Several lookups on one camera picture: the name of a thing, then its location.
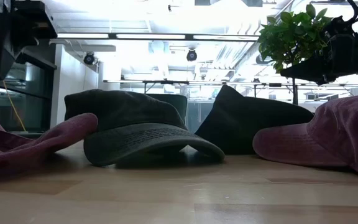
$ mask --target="potted plant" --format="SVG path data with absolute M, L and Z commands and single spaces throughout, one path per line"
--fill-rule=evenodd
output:
M 314 52 L 326 47 L 320 32 L 332 18 L 325 17 L 327 9 L 316 14 L 313 5 L 306 6 L 306 12 L 294 14 L 282 12 L 281 21 L 268 17 L 268 24 L 262 25 L 258 39 L 262 60 L 270 57 L 277 73 L 290 65 L 309 59 Z

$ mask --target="maroon cap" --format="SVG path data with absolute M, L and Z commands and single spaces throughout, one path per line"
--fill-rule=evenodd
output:
M 75 116 L 47 131 L 37 140 L 5 132 L 0 125 L 0 176 L 41 165 L 47 154 L 64 149 L 96 131 L 98 119 L 87 113 Z
M 262 129 L 253 146 L 271 161 L 358 172 L 358 96 L 321 105 L 309 123 Z

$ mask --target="dome camera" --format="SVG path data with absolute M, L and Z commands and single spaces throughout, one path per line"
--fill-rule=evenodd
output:
M 84 63 L 87 65 L 94 65 L 98 59 L 94 56 L 94 52 L 87 52 L 84 57 Z
M 187 61 L 189 62 L 194 62 L 195 60 L 197 60 L 197 53 L 195 49 L 190 49 L 189 52 L 187 53 Z

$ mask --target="wooden table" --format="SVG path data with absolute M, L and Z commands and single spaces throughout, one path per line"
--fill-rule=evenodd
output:
M 93 167 L 82 145 L 0 181 L 0 224 L 358 223 L 358 175 L 255 156 L 224 164 Z

